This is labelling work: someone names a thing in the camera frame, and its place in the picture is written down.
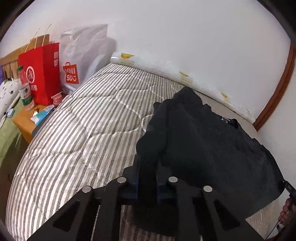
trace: green bedsheet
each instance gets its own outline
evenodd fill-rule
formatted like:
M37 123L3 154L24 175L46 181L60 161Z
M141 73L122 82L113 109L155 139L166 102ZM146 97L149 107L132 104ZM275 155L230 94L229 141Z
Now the green bedsheet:
M21 109L22 102L18 101L14 106L15 113L11 118L6 118L0 128L0 219L3 222L11 182L15 170L28 147L28 143L12 122Z

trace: white patterned pillow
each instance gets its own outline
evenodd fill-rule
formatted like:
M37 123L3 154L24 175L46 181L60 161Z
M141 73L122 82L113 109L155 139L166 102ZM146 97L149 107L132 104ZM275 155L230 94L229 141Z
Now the white patterned pillow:
M2 127L5 119L6 112L12 108L19 99L20 94L17 87L17 82L7 81L2 82L0 85L0 128Z

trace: white plastic bag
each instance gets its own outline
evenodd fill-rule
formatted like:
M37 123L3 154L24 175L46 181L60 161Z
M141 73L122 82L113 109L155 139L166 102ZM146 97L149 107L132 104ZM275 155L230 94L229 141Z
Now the white plastic bag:
M61 34L62 90L71 93L107 63L107 24L73 28Z

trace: bottle label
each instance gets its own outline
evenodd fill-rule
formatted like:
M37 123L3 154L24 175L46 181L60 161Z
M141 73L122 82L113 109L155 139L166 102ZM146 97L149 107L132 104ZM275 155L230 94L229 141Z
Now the bottle label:
M31 89L29 83L22 89L19 89L20 99L22 100L23 105L28 105L32 102L33 97L31 94Z

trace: wooden nightstand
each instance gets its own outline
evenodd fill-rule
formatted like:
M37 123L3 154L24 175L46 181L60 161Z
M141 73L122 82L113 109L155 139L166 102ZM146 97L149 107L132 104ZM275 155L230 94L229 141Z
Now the wooden nightstand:
M22 133L24 139L30 143L33 139L32 131L35 129L35 123L30 120L33 116L34 109L39 108L39 111L42 111L46 106L44 105L35 105L33 109L26 111L24 108L15 116L13 123L18 127Z

